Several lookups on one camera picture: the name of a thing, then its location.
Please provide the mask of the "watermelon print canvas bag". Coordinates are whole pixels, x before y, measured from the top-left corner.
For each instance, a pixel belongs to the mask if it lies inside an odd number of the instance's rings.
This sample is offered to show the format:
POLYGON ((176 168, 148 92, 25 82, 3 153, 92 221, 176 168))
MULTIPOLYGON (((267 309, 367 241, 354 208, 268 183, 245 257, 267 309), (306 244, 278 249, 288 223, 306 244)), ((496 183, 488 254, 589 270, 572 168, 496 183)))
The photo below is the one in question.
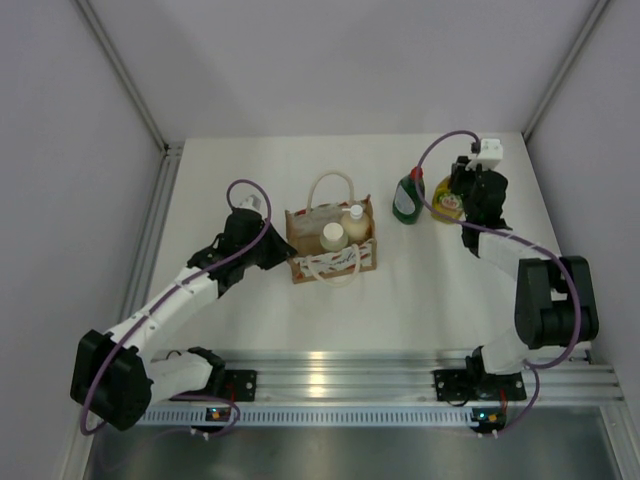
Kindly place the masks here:
POLYGON ((344 287, 358 275, 377 267, 377 240, 371 197, 358 199, 352 179, 341 171, 329 170, 314 180, 306 206, 300 210, 285 212, 285 232, 288 243, 298 251, 288 261, 291 279, 295 284, 318 281, 334 288, 344 287), (346 182, 348 196, 343 201, 316 204, 316 188, 330 176, 339 177, 346 182), (356 203, 364 207, 371 220, 369 238, 360 243, 349 240, 347 247, 340 252, 325 251, 320 244, 323 227, 330 222, 340 223, 342 209, 356 203))

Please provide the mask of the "yellow dish soap bottle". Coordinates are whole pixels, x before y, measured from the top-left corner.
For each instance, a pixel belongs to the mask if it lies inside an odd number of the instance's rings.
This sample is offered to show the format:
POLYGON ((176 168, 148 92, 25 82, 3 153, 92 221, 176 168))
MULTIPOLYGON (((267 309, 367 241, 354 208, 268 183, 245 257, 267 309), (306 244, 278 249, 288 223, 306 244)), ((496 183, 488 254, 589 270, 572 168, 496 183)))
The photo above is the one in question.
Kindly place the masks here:
POLYGON ((451 224, 448 217, 460 220, 464 213, 461 197, 452 192, 450 180, 451 177, 446 176, 437 184, 431 203, 434 209, 432 218, 446 224, 451 224))

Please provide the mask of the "green dish soap bottle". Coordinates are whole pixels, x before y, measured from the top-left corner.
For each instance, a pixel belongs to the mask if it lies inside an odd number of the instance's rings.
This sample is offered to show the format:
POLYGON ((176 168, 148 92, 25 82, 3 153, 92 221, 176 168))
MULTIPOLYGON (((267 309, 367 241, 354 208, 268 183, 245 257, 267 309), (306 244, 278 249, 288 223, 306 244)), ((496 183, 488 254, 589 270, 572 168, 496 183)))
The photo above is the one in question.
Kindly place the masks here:
POLYGON ((423 170, 414 167, 409 174, 402 177, 394 193, 392 202, 393 215, 405 225, 417 223, 424 204, 422 198, 425 195, 423 170))

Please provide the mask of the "white pump lotion bottle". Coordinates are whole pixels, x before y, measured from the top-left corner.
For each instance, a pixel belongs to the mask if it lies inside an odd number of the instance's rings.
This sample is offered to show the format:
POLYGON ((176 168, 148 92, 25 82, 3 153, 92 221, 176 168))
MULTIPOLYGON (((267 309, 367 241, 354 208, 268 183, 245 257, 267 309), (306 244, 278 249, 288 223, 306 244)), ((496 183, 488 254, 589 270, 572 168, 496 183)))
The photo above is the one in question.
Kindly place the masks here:
POLYGON ((353 243, 364 242, 369 238, 371 220, 361 204, 353 204, 342 209, 341 226, 353 243))

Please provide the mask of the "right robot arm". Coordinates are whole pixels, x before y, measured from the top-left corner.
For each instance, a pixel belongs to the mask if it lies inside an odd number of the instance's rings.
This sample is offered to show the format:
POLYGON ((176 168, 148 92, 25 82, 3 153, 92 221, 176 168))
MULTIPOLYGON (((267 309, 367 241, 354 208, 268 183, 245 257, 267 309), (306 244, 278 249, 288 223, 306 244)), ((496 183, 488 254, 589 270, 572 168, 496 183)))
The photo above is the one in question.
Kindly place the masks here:
POLYGON ((437 374, 441 401, 523 400, 521 369, 529 353, 567 349, 599 333, 587 260, 518 241, 503 218, 507 186, 502 174, 466 156, 452 166, 449 187, 461 199, 464 247, 511 277, 516 293, 513 325, 477 347, 464 369, 437 374))

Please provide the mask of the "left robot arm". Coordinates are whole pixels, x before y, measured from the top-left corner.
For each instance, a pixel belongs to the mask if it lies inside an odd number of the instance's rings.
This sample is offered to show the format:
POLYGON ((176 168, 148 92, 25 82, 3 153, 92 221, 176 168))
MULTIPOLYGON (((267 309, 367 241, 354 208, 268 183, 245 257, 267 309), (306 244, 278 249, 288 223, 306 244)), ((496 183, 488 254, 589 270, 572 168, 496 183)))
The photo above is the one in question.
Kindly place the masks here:
POLYGON ((79 341, 70 397, 81 407, 80 430, 99 417, 120 431, 134 426, 148 407, 164 400, 234 400, 225 361, 203 347, 156 357, 164 344, 205 307, 240 282, 247 269, 270 270, 296 255, 255 210, 235 208, 222 233, 196 252, 176 278, 127 320, 79 341))

